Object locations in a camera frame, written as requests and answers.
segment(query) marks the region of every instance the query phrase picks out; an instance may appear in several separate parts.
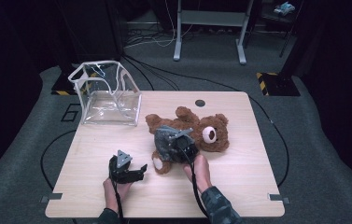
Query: table hole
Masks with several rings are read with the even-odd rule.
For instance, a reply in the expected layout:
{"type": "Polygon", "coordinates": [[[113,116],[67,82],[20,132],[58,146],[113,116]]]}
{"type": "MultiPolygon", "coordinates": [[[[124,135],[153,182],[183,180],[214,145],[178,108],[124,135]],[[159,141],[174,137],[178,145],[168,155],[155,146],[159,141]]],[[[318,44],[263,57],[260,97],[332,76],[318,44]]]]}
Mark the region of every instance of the table hole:
{"type": "Polygon", "coordinates": [[[195,101],[195,104],[199,107],[205,106],[205,101],[204,100],[197,100],[195,101]]]}

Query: teddy bear leg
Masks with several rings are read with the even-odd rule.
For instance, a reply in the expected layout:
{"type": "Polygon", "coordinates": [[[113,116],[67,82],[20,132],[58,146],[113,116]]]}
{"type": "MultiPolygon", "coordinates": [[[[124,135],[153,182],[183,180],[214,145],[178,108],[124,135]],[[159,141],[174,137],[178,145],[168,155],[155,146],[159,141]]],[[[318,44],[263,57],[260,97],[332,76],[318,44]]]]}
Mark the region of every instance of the teddy bear leg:
{"type": "Polygon", "coordinates": [[[164,175],[169,173],[170,168],[172,166],[171,162],[162,161],[161,156],[159,155],[159,152],[157,150],[152,153],[151,158],[157,174],[164,175]]]}

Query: teddy bear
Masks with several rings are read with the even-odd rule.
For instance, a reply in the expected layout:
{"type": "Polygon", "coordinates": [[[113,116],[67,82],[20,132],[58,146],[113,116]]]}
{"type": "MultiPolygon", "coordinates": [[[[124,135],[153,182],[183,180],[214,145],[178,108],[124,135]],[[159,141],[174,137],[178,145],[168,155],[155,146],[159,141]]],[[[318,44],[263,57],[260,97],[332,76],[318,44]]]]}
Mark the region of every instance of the teddy bear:
{"type": "MultiPolygon", "coordinates": [[[[199,119],[185,106],[179,106],[176,109],[176,119],[163,119],[157,114],[146,116],[146,123],[152,134],[155,134],[163,125],[177,130],[192,128],[189,136],[194,140],[197,150],[208,152],[222,152],[229,147],[228,122],[223,114],[199,119]]],[[[157,148],[153,151],[151,158],[157,174],[164,175],[171,170],[173,161],[165,160],[157,148]]]]}

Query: wrist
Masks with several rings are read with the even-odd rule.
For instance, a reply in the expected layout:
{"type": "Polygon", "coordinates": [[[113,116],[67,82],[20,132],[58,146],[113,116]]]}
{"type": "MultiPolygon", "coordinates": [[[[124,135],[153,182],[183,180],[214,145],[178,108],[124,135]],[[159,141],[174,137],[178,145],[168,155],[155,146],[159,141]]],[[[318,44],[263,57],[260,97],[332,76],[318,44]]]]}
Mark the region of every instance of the wrist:
{"type": "Polygon", "coordinates": [[[198,190],[200,193],[205,192],[207,189],[213,187],[213,185],[211,183],[202,183],[198,185],[198,190]]]}
{"type": "Polygon", "coordinates": [[[117,203],[106,203],[106,208],[111,209],[112,211],[118,213],[118,204],[117,203]]]}

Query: clear plastic bag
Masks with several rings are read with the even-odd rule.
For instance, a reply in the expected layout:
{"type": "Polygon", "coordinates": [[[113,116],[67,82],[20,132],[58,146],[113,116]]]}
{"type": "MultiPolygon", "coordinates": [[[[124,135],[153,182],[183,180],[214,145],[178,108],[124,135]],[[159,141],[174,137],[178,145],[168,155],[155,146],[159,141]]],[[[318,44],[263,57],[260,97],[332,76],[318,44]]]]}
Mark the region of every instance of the clear plastic bag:
{"type": "Polygon", "coordinates": [[[119,62],[82,63],[68,80],[82,107],[81,124],[137,125],[141,91],[119,62]]]}

